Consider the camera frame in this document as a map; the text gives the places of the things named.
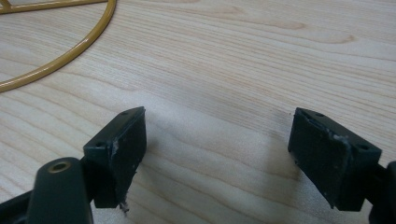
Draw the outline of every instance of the screw hole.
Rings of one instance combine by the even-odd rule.
[[[368,149],[370,149],[369,147],[367,147],[366,145],[363,145],[363,144],[359,144],[358,147],[361,148],[361,149],[363,149],[363,150],[368,150]]]
[[[60,173],[64,170],[67,170],[70,167],[70,162],[68,161],[60,161],[56,164],[53,164],[49,167],[49,172],[52,174]]]

